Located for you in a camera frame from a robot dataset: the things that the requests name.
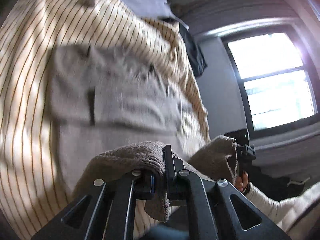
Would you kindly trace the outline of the white sleeve forearm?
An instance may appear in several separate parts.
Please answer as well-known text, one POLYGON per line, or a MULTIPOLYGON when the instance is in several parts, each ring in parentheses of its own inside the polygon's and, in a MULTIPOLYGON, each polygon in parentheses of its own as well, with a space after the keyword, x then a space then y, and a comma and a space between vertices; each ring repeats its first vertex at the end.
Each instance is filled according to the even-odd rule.
POLYGON ((293 239, 303 239, 319 219, 319 183, 298 197, 275 201, 267 197, 252 183, 244 192, 266 217, 293 239))

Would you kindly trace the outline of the person's right hand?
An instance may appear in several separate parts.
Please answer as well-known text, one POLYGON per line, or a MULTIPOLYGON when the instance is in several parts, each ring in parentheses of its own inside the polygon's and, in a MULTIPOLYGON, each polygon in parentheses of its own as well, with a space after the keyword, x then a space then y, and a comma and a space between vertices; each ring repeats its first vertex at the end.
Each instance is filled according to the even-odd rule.
POLYGON ((250 191, 249 176, 246 171, 243 171, 242 175, 236 178, 234 186, 244 195, 246 195, 250 191))

